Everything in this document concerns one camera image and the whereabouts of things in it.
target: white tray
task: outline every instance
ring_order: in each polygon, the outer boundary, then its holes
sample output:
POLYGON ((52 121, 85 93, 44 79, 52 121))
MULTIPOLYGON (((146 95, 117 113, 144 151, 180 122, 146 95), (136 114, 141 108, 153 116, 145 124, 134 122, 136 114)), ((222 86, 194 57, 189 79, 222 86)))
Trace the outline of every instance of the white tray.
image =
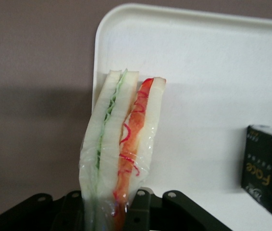
POLYGON ((97 31, 93 105, 125 68, 167 79, 144 186, 182 191, 234 231, 271 231, 240 174, 246 127, 272 126, 272 20, 121 5, 97 31))

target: black box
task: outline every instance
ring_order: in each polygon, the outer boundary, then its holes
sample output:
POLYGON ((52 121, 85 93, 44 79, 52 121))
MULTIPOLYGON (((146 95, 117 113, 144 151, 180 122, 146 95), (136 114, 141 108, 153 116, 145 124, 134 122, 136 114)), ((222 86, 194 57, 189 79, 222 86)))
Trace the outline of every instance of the black box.
POLYGON ((272 128, 248 126, 242 188, 272 213, 272 128))

